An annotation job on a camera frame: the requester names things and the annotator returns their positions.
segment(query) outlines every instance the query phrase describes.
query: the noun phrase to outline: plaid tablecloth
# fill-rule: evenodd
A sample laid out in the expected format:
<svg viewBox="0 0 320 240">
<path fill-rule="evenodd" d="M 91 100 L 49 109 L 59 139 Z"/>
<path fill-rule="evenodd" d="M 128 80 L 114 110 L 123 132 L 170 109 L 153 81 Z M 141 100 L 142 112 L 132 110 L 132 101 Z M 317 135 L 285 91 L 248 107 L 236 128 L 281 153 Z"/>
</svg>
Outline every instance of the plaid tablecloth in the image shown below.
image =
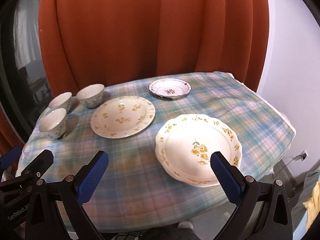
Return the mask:
<svg viewBox="0 0 320 240">
<path fill-rule="evenodd" d="M 109 154 L 109 167 L 91 200 L 84 208 L 101 232 L 124 232 L 158 227 L 194 217 L 227 199 L 221 186 L 199 188 L 170 177 L 155 156 L 155 136 L 162 125 L 180 114 L 207 114 L 233 129 L 243 147 L 240 170 L 260 179 L 282 157 L 295 130 L 263 100 L 231 75 L 222 72 L 170 76 L 190 83 L 186 97 L 166 101 L 153 97 L 149 78 L 105 88 L 105 101 L 140 96 L 156 108 L 152 124 L 128 138 L 106 139 L 90 127 L 95 109 L 87 109 L 76 99 L 68 114 L 68 133 L 50 140 L 38 131 L 39 118 L 23 148 L 17 174 L 44 149 L 54 155 L 54 163 L 44 174 L 47 182 L 76 174 L 99 151 Z M 70 223 L 61 210 L 67 227 Z"/>
</svg>

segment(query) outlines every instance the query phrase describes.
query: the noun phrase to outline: plate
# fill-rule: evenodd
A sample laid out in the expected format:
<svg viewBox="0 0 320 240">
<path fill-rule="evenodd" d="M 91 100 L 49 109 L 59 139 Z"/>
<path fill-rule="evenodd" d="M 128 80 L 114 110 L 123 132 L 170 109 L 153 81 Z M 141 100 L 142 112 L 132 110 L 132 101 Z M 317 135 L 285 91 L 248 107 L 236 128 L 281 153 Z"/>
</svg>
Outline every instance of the plate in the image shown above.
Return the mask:
<svg viewBox="0 0 320 240">
<path fill-rule="evenodd" d="M 119 97 L 107 101 L 94 112 L 91 128 L 105 138 L 124 138 L 145 129 L 155 114 L 154 105 L 145 98 Z"/>
<path fill-rule="evenodd" d="M 217 118 L 183 114 L 167 121 L 156 136 L 156 156 L 173 178 L 196 187 L 218 185 L 210 166 L 211 154 L 220 151 L 240 167 L 242 146 L 236 133 Z"/>
<path fill-rule="evenodd" d="M 188 82 L 175 78 L 164 78 L 152 82 L 149 85 L 151 93 L 164 97 L 176 99 L 190 93 L 191 86 Z"/>
</svg>

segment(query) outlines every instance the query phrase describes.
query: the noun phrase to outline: wall socket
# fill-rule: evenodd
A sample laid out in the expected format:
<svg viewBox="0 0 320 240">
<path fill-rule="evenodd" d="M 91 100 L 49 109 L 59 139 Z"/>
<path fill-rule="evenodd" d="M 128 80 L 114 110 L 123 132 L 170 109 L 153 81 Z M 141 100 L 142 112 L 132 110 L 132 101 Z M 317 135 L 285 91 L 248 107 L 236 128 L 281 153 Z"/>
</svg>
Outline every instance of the wall socket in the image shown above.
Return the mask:
<svg viewBox="0 0 320 240">
<path fill-rule="evenodd" d="M 301 154 L 300 154 L 302 160 L 304 161 L 307 157 L 308 157 L 308 154 L 306 151 L 303 151 Z"/>
</svg>

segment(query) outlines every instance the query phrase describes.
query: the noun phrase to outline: yellow fabric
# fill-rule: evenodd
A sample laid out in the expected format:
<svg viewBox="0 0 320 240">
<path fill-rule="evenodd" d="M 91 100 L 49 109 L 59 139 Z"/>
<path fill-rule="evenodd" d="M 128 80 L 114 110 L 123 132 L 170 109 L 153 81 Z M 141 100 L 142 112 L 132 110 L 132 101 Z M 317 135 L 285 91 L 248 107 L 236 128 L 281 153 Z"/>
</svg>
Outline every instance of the yellow fabric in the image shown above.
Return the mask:
<svg viewBox="0 0 320 240">
<path fill-rule="evenodd" d="M 303 203 L 304 207 L 308 210 L 308 220 L 306 225 L 306 231 L 311 227 L 313 221 L 315 221 L 320 211 L 320 181 L 312 190 L 312 196 Z"/>
</svg>

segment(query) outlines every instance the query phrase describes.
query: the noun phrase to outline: small white plate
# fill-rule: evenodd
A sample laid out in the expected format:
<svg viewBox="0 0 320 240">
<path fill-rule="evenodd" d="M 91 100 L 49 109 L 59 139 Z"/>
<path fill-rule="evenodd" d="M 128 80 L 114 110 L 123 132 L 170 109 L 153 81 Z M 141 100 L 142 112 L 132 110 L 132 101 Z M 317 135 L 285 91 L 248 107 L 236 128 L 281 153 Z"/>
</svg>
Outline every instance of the small white plate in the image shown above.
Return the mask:
<svg viewBox="0 0 320 240">
<path fill-rule="evenodd" d="M 156 157 L 165 171 L 196 187 L 219 184 L 210 166 L 216 151 L 240 167 L 242 146 L 236 133 L 205 114 L 182 114 L 167 121 L 156 136 Z"/>
<path fill-rule="evenodd" d="M 176 99 L 190 93 L 191 86 L 188 82 L 175 78 L 164 78 L 152 82 L 149 85 L 151 93 L 164 97 Z"/>
<path fill-rule="evenodd" d="M 107 101 L 92 115 L 92 130 L 105 138 L 124 138 L 145 129 L 156 114 L 147 99 L 124 96 Z"/>
</svg>

